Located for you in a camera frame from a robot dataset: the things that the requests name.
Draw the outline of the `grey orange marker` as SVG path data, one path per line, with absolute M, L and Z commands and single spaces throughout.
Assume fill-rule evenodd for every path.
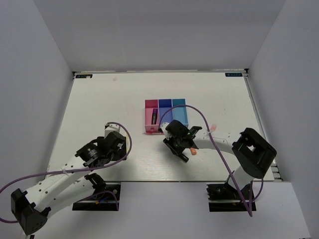
M 197 154 L 195 148 L 191 148 L 191 149 L 190 149 L 190 152 L 191 152 L 191 155 L 193 155 L 193 156 Z

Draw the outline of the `purple black highlighter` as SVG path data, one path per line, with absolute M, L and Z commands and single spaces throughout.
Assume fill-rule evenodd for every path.
M 158 119 L 158 109 L 157 108 L 153 108 L 152 111 L 152 124 L 157 124 L 157 119 Z

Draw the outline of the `yellow slim highlighter pen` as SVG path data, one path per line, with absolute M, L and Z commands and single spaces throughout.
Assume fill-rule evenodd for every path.
M 130 148 L 131 148 L 131 138 L 126 134 L 126 139 L 127 139 L 127 141 L 126 141 L 126 148 L 127 148 L 127 157 L 126 157 L 126 159 L 129 159 L 130 152 L 131 152 L 131 150 L 130 150 Z

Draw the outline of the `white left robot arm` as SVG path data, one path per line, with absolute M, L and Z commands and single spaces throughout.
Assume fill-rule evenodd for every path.
M 79 149 L 63 167 L 36 185 L 11 193 L 11 212 L 25 235 L 40 230 L 58 211 L 73 203 L 113 195 L 94 171 L 126 160 L 127 139 L 118 132 L 98 137 Z

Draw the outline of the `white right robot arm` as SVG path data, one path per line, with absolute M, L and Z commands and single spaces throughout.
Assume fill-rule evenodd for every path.
M 276 150 L 254 129 L 246 128 L 240 133 L 222 133 L 203 130 L 200 126 L 187 128 L 178 123 L 162 123 L 160 130 L 164 144 L 173 155 L 188 162 L 186 149 L 211 149 L 236 157 L 239 167 L 232 171 L 221 185 L 208 186 L 212 201 L 240 200 L 254 179 L 263 180 L 277 155 Z

